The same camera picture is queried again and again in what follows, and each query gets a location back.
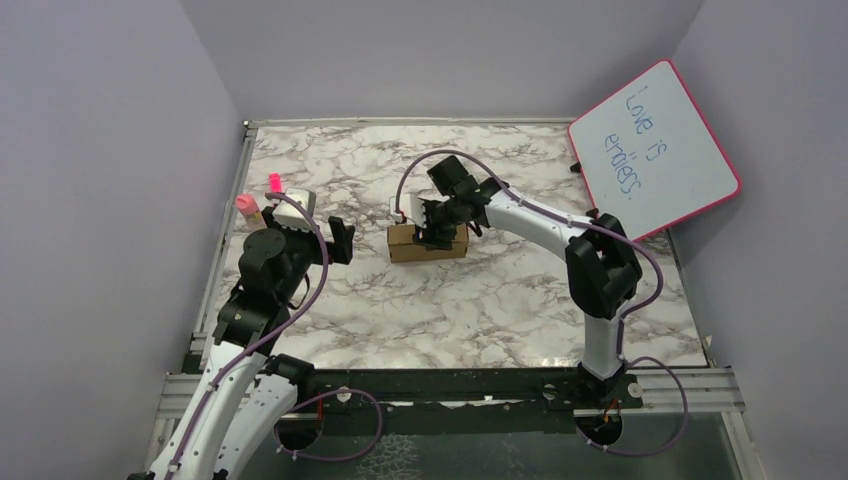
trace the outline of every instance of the gray wall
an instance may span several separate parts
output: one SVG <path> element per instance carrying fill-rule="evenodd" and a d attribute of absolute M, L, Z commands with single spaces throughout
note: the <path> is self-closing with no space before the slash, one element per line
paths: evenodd
<path fill-rule="evenodd" d="M 182 0 L 245 118 L 576 116 L 701 0 Z"/>
<path fill-rule="evenodd" d="M 176 0 L 0 11 L 3 478 L 141 468 L 242 135 Z"/>
<path fill-rule="evenodd" d="M 674 229 L 772 479 L 848 469 L 848 3 L 706 0 L 674 56 L 741 194 Z"/>

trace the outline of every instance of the whiteboard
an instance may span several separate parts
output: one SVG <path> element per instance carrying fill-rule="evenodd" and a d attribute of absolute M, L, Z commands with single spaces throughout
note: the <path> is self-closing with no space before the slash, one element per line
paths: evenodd
<path fill-rule="evenodd" d="M 639 239 L 739 191 L 733 166 L 670 60 L 662 60 L 568 128 L 601 213 Z"/>

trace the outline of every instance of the marble pattern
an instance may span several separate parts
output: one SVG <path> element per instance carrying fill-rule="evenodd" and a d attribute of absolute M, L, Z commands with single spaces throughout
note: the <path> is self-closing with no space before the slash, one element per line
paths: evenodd
<path fill-rule="evenodd" d="M 476 155 L 530 198 L 564 211 L 591 208 L 583 179 L 569 173 L 564 126 L 265 127 L 259 130 L 244 190 L 261 206 L 268 174 L 318 194 L 316 219 L 356 225 L 354 261 L 334 265 L 321 299 L 275 345 L 316 366 L 454 368 L 574 366 L 583 352 L 583 318 L 571 302 L 565 265 L 508 232 L 472 236 L 467 258 L 389 263 L 388 199 L 418 154 L 456 148 Z M 405 192 L 439 198 L 420 165 Z M 476 169 L 479 180 L 484 176 Z M 226 255 L 217 309 L 238 277 L 248 230 L 239 216 Z M 667 239 L 648 239 L 667 278 L 660 298 L 634 314 L 629 358 L 704 365 L 704 355 Z M 637 298 L 653 290 L 645 271 Z M 317 268 L 313 269 L 317 278 Z"/>

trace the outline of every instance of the metal frame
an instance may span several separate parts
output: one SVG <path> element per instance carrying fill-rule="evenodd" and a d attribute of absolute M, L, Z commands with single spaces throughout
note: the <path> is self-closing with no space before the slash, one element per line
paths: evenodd
<path fill-rule="evenodd" d="M 391 118 L 320 118 L 299 120 L 260 120 L 245 121 L 244 144 L 239 156 L 236 178 L 230 191 L 229 201 L 219 229 L 221 246 L 212 259 L 202 302 L 198 311 L 189 353 L 203 353 L 206 350 L 208 333 L 214 318 L 209 313 L 216 295 L 216 289 L 222 276 L 225 255 L 229 248 L 232 224 L 234 221 L 233 201 L 241 191 L 247 176 L 257 131 L 261 127 L 274 126 L 355 126 L 355 125 L 563 125 L 574 118 L 427 118 L 427 117 L 391 117 Z M 749 435 L 744 412 L 745 404 L 736 384 L 733 372 L 729 368 L 673 369 L 680 376 L 689 398 L 690 411 L 693 413 L 720 413 L 725 422 L 728 442 L 734 452 L 736 462 L 745 480 L 765 480 L 766 476 L 757 456 L 756 448 Z M 682 403 L 676 385 L 662 370 L 633 370 L 642 386 L 644 406 L 640 409 L 626 409 L 624 415 L 668 414 L 682 411 Z M 149 466 L 162 451 L 170 439 L 180 418 L 188 405 L 200 375 L 174 374 L 165 380 L 162 397 L 156 412 L 153 434 L 151 436 L 145 467 Z M 251 389 L 248 388 L 245 398 Z M 600 413 L 599 410 L 574 410 L 575 416 L 588 416 Z M 309 413 L 287 414 L 283 418 L 304 418 L 314 416 Z"/>

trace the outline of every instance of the cardboard box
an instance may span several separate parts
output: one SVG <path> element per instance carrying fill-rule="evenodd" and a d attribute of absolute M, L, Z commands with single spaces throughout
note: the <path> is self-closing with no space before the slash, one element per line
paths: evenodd
<path fill-rule="evenodd" d="M 453 239 L 453 248 L 450 250 L 427 250 L 422 245 L 412 243 L 413 235 L 415 235 L 415 225 L 389 227 L 389 258 L 392 263 L 465 258 L 465 254 L 468 253 L 468 227 L 465 225 L 456 227 L 456 238 Z"/>

